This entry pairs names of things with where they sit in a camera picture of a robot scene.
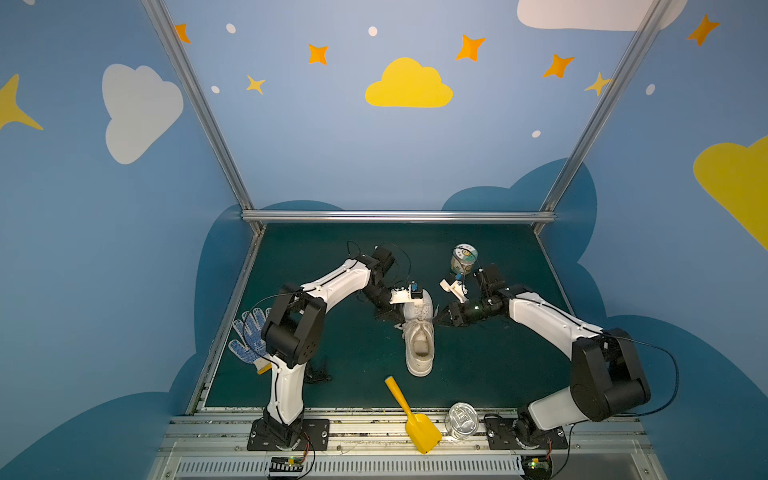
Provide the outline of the white shoelace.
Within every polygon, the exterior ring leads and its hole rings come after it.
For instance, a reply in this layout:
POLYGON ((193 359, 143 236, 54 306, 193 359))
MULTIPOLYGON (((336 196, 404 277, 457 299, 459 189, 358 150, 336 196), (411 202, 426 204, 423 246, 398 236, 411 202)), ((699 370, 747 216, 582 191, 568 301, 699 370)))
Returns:
POLYGON ((406 303, 402 308, 403 321, 396 328, 406 331, 423 328, 430 334, 434 333, 435 308, 431 303, 406 303))

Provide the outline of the white sneaker shoe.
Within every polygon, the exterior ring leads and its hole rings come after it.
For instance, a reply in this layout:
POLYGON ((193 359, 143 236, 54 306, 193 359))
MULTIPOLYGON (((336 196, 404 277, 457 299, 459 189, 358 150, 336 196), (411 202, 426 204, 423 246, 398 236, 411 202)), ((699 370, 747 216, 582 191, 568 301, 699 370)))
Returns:
MULTIPOLYGON (((433 305, 431 295, 427 290, 423 290, 422 303, 431 303, 433 305)), ((414 328, 402 332, 405 341, 405 359, 408 371, 416 377, 427 376, 433 368, 435 334, 430 334, 423 328, 414 328)))

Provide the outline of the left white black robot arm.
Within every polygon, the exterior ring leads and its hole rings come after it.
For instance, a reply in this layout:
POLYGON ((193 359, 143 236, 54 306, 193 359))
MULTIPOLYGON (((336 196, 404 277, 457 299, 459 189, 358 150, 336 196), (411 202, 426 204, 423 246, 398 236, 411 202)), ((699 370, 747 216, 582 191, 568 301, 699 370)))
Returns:
POLYGON ((318 350, 326 315, 347 297, 361 292, 376 316, 403 320, 392 301, 396 288, 384 283, 395 263, 391 250, 378 246, 370 255, 347 258, 330 273, 302 285, 286 284, 267 314, 261 338, 273 363, 270 400, 259 424, 283 446, 303 436, 304 372, 318 350))

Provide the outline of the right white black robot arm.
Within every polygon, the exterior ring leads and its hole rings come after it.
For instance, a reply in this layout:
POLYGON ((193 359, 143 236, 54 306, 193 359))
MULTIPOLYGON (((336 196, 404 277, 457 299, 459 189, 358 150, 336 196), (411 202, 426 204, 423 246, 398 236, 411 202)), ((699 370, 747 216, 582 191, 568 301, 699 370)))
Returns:
POLYGON ((585 322, 546 301, 524 285, 509 285, 491 264, 473 273, 480 296, 472 300, 462 274, 441 279, 451 302, 437 322, 467 327, 502 315, 538 334, 570 361, 566 388, 518 410, 514 428, 518 439, 532 444, 538 437, 565 425, 632 417, 632 409, 650 402, 652 393, 636 347, 643 345, 622 329, 604 329, 585 322))

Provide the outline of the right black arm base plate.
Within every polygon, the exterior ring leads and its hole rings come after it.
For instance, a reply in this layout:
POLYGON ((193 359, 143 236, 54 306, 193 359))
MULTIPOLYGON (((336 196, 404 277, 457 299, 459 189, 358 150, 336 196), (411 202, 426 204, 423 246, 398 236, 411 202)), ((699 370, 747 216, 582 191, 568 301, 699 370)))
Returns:
POLYGON ((491 413, 483 417, 483 424, 491 450, 566 450, 569 446, 562 427, 540 430, 527 418, 520 420, 491 413))

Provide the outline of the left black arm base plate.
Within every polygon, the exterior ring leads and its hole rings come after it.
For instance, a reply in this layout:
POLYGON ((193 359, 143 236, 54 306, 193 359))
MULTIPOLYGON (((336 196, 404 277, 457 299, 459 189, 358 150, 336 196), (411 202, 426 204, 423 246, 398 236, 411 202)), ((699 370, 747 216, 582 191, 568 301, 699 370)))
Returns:
POLYGON ((326 451, 329 441, 328 419, 298 418, 289 426, 268 417, 253 422, 248 436, 248 451, 326 451))

